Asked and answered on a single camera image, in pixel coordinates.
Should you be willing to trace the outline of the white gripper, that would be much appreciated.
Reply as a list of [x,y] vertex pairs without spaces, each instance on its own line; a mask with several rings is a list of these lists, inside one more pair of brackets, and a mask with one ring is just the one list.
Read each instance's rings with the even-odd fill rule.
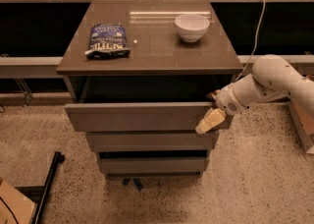
[[210,109],[196,126],[196,132],[201,135],[224,122],[226,113],[235,115],[246,109],[236,98],[233,84],[209,92],[206,97],[215,101],[218,108]]

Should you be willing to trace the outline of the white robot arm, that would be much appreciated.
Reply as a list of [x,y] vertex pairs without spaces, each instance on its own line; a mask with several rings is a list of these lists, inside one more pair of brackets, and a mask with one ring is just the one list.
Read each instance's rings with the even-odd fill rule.
[[195,128],[205,134],[248,108],[252,103],[288,97],[314,117],[314,82],[303,77],[287,60],[265,55],[254,61],[251,73],[230,83],[214,95],[215,109],[209,109]]

